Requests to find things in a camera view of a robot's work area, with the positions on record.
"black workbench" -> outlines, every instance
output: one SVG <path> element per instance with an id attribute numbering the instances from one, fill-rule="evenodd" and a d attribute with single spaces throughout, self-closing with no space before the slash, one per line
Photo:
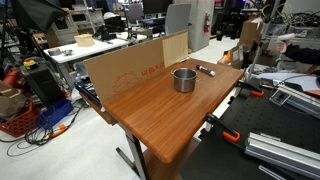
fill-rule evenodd
<path id="1" fill-rule="evenodd" d="M 279 137 L 282 142 L 320 153 L 320 120 L 269 102 L 270 90 L 263 89 L 262 98 L 249 96 L 243 90 L 233 100 L 220 120 L 241 134 L 237 145 L 244 147 L 249 132 L 260 132 Z M 184 180 L 206 179 L 273 179 L 259 170 L 262 165 L 273 172 L 292 178 L 307 179 L 282 168 L 275 168 L 261 160 L 244 154 L 222 137 L 222 130 L 214 126 L 204 134 L 194 152 L 180 171 Z"/>

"wooden table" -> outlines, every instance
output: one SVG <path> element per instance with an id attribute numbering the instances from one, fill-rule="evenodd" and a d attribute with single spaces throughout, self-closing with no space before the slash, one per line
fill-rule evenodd
<path id="1" fill-rule="evenodd" d="M 195 69 L 197 64 L 215 71 L 216 76 L 197 70 L 194 91 L 177 92 L 172 72 L 179 68 Z M 153 176 L 139 141 L 163 163 L 172 163 L 203 124 L 205 113 L 213 112 L 242 77 L 242 71 L 231 67 L 190 59 L 104 102 L 106 110 L 126 131 L 140 178 Z"/>

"red basket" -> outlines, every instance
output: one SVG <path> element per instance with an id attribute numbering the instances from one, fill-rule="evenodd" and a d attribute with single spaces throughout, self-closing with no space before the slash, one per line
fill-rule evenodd
<path id="1" fill-rule="evenodd" d="M 0 130 L 17 138 L 34 129 L 39 111 L 33 106 L 31 100 L 26 103 L 26 107 L 21 112 L 23 113 L 13 119 L 1 123 Z"/>

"gray floor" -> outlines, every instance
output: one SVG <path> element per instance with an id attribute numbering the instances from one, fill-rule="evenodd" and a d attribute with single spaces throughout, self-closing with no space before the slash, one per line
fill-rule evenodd
<path id="1" fill-rule="evenodd" d="M 190 57 L 216 63 L 223 51 L 237 43 L 238 40 L 228 38 L 222 41 L 214 39 L 209 46 Z M 225 100 L 214 114 L 219 117 L 226 108 Z M 72 116 L 66 117 L 59 124 L 67 125 L 71 119 Z M 0 139 L 12 138 L 0 131 Z M 82 109 L 66 133 L 44 146 L 28 147 L 27 143 L 21 143 L 9 149 L 11 145 L 0 143 L 0 179 L 3 180 L 139 179 L 115 150 L 120 147 L 133 159 L 124 131 L 118 125 L 107 124 L 92 108 Z M 34 148 L 37 149 L 17 157 L 7 156 L 8 149 L 9 154 L 19 155 Z"/>

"cardboard sheet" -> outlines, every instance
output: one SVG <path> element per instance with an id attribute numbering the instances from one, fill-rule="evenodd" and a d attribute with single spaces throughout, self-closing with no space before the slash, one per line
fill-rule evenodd
<path id="1" fill-rule="evenodd" d="M 182 31 L 85 60 L 101 104 L 186 58 L 187 38 L 187 31 Z"/>

